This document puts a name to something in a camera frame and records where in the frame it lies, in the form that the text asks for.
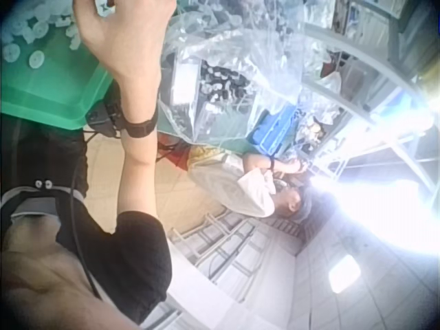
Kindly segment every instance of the plastic bag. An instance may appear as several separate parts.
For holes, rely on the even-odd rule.
[[[335,14],[336,0],[308,0],[304,6],[305,21],[320,28],[331,29]],[[319,79],[322,64],[331,63],[327,45],[314,38],[305,38],[305,74]]]
[[[202,71],[209,68],[198,58],[182,59],[174,53],[162,61],[162,81],[158,105],[175,132],[191,144],[220,144],[225,140],[245,138],[265,110],[264,92],[246,83],[240,98],[213,100],[204,91]],[[284,102],[273,107],[284,106]]]
[[[340,94],[341,92],[342,79],[339,72],[332,72],[317,83],[333,93]],[[306,87],[300,94],[298,107],[313,115],[317,121],[327,125],[333,125],[333,120],[339,115],[339,107],[335,103]]]
[[[173,19],[164,54],[176,50],[182,60],[196,57],[238,72],[271,93],[268,105],[277,98],[296,104],[303,74],[303,2],[202,1]]]
[[[314,80],[320,79],[322,65],[331,63],[327,46],[322,41],[306,37],[305,47],[304,75],[312,77]]]
[[[335,14],[336,0],[307,0],[305,21],[324,29],[331,29]]]

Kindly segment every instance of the black wristband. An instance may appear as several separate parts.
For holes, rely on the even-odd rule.
[[[145,138],[146,136],[150,135],[150,133],[156,128],[158,115],[159,111],[158,107],[156,107],[154,115],[150,120],[147,120],[146,122],[141,122],[139,124],[132,124],[130,122],[127,122],[127,119],[125,119],[125,116],[122,113],[122,117],[124,120],[123,128],[126,129],[126,132],[132,138]]]
[[[275,159],[270,157],[270,170],[273,172],[275,167]]]

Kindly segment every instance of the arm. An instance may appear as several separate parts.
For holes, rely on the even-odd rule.
[[[116,13],[102,18],[95,1],[75,0],[82,41],[112,73],[121,88],[122,109],[132,123],[153,117],[159,89],[160,55],[175,0],[115,0]],[[122,132],[125,151],[118,214],[140,211],[157,216],[154,172],[157,133],[135,139]]]
[[[245,173],[253,171],[255,168],[268,170],[270,169],[270,158],[255,153],[246,153],[243,156],[243,168]],[[274,161],[274,172],[297,173],[300,168],[301,162],[299,160],[296,160],[291,164],[286,164],[278,160]]]

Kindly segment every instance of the bright light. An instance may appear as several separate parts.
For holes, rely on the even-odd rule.
[[[405,250],[440,254],[440,221],[419,198],[418,184],[337,184],[317,178],[316,188],[329,191],[341,209],[379,239]]]
[[[356,260],[347,254],[329,272],[330,286],[334,293],[339,294],[352,285],[360,276],[360,268]]]
[[[336,186],[338,185],[329,177],[323,177],[321,175],[316,175],[310,178],[310,183],[313,187],[321,191],[327,191],[328,193],[334,193]]]

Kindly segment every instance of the blue plastic crate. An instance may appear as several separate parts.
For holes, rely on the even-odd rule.
[[[251,133],[249,142],[263,155],[273,156],[298,117],[296,106],[289,105],[276,115],[266,115]]]

